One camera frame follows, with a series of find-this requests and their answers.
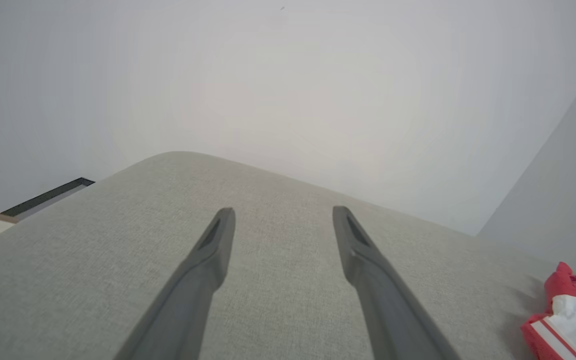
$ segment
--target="white stripe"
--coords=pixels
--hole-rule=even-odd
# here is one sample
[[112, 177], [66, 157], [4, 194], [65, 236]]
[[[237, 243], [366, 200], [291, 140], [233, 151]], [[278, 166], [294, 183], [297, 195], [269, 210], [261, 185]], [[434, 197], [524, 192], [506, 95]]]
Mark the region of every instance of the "white stripe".
[[557, 337], [541, 321], [535, 321], [530, 325], [563, 360], [576, 360], [576, 356], [566, 348], [566, 345], [557, 340]]

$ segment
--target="black-framed object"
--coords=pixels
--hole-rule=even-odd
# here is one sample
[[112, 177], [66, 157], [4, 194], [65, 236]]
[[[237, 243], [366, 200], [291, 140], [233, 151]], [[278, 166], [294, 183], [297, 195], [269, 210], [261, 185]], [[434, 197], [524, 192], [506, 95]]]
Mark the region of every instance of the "black-framed object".
[[195, 360], [213, 293], [226, 278], [235, 211], [217, 212], [124, 342], [115, 360]]
[[359, 295], [377, 360], [458, 360], [428, 313], [347, 207], [333, 208], [346, 280]]
[[34, 207], [38, 207], [39, 205], [45, 203], [46, 201], [55, 198], [57, 196], [60, 196], [61, 194], [71, 191], [72, 189], [75, 189], [76, 187], [80, 187], [80, 186], [84, 186], [84, 187], [89, 187], [90, 185], [93, 185], [95, 182], [92, 180], [88, 180], [87, 178], [83, 178], [80, 177], [76, 180], [73, 180], [67, 184], [61, 185], [60, 187], [57, 187], [55, 189], [52, 189], [50, 191], [47, 191], [45, 193], [42, 193], [39, 196], [35, 196], [34, 198], [31, 198], [28, 201], [22, 202], [17, 206], [14, 207], [10, 207], [8, 210], [5, 210], [4, 212], [2, 212], [2, 215], [7, 215], [9, 217], [16, 217], [19, 214], [22, 214], [24, 212], [27, 212], [28, 210], [34, 208]]

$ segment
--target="wall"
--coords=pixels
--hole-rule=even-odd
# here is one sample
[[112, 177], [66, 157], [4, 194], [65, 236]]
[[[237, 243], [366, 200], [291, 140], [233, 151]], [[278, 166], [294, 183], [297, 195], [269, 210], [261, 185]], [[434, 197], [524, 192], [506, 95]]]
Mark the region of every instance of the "wall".
[[576, 99], [479, 236], [576, 271]]
[[0, 0], [0, 211], [171, 150], [476, 234], [576, 95], [576, 1]]

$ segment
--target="gray fabric surface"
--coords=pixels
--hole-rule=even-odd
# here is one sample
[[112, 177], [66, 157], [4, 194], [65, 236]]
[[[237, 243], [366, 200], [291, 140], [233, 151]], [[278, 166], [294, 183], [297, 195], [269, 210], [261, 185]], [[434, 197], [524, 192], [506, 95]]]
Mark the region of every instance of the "gray fabric surface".
[[464, 359], [530, 359], [553, 264], [267, 171], [163, 153], [0, 234], [0, 359], [110, 359], [221, 207], [237, 225], [201, 358], [370, 359], [332, 207], [349, 207]]

